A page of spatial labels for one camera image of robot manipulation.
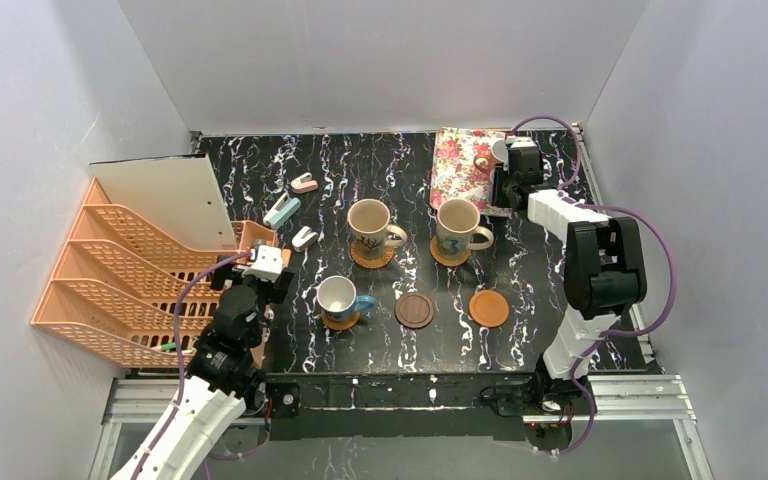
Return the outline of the floral tray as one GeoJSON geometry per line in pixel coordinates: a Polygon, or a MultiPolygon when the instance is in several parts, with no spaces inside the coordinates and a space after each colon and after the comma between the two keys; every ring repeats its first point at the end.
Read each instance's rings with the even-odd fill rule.
{"type": "Polygon", "coordinates": [[[442,127],[436,132],[429,203],[438,209],[450,198],[472,202],[482,215],[509,217],[511,210],[493,206],[487,174],[475,168],[477,154],[489,154],[505,137],[501,130],[442,127]]]}

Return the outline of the tall beige mug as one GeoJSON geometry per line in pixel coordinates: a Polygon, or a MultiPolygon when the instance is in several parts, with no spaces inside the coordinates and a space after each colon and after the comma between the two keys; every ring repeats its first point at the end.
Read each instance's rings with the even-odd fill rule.
{"type": "Polygon", "coordinates": [[[439,256],[452,263],[472,251],[491,247],[494,234],[480,221],[481,213],[472,202],[460,198],[444,201],[437,210],[435,238],[439,256]]]}

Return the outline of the woven rattan coaster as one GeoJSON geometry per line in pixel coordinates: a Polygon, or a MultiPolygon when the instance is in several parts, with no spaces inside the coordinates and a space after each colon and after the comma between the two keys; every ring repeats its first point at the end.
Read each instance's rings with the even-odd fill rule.
{"type": "Polygon", "coordinates": [[[457,267],[470,259],[471,251],[466,250],[461,255],[456,257],[447,257],[441,247],[439,239],[434,236],[430,242],[430,252],[436,262],[446,267],[457,267]]]}
{"type": "Polygon", "coordinates": [[[394,247],[386,247],[383,253],[377,258],[365,258],[361,255],[360,243],[353,240],[350,244],[350,256],[354,263],[360,267],[375,270],[386,267],[395,255],[394,247]]]}

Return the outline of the blue mug white inside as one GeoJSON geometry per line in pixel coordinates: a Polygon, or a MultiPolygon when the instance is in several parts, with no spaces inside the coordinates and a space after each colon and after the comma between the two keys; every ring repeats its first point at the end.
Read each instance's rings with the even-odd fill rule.
{"type": "Polygon", "coordinates": [[[334,275],[325,278],[317,287],[316,301],[326,318],[347,323],[355,314],[367,312],[377,304],[370,295],[359,295],[352,280],[334,275]]]}

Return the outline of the light wooden coaster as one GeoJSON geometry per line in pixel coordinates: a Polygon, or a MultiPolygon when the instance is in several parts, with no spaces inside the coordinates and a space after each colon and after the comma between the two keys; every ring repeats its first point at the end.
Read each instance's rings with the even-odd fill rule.
{"type": "Polygon", "coordinates": [[[486,328],[497,328],[504,324],[510,307],[503,295],[494,290],[476,292],[469,302],[469,314],[474,322],[486,328]]]}
{"type": "Polygon", "coordinates": [[[325,311],[321,312],[321,320],[324,325],[332,331],[345,331],[354,327],[361,318],[360,312],[351,314],[346,320],[335,320],[330,317],[325,311]]]}

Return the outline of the dark walnut wooden coaster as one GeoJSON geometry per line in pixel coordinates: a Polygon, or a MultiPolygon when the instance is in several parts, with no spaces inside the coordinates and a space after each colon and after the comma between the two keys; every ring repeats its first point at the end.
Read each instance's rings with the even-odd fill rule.
{"type": "Polygon", "coordinates": [[[421,329],[433,320],[435,308],[431,299],[420,292],[409,292],[396,302],[394,314],[397,321],[410,329],[421,329]]]}

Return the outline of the pink floral mug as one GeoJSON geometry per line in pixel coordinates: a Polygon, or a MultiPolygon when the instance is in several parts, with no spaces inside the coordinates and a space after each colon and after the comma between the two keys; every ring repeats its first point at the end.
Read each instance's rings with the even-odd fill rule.
{"type": "Polygon", "coordinates": [[[491,176],[497,167],[508,164],[508,149],[504,139],[494,139],[487,144],[477,144],[473,166],[486,176],[491,176]]]}

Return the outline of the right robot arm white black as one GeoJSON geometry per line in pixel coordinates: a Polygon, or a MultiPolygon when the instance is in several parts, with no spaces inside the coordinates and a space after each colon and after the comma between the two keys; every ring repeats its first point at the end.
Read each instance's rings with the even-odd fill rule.
{"type": "Polygon", "coordinates": [[[567,307],[523,389],[525,401],[565,405],[586,389],[589,361],[605,333],[647,292],[638,223],[610,217],[542,185],[542,159],[528,137],[494,142],[484,166],[491,203],[516,211],[564,246],[567,307]]]}

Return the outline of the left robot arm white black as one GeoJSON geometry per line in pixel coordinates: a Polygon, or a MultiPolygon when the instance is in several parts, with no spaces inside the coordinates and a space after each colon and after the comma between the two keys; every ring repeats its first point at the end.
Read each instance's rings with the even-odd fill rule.
{"type": "Polygon", "coordinates": [[[294,274],[278,247],[260,245],[197,274],[178,294],[173,311],[178,387],[160,418],[116,479],[189,479],[221,434],[241,417],[264,383],[252,354],[263,341],[265,311],[287,296],[294,274]],[[188,294],[203,279],[220,297],[212,318],[184,358],[181,315],[188,294]]]}

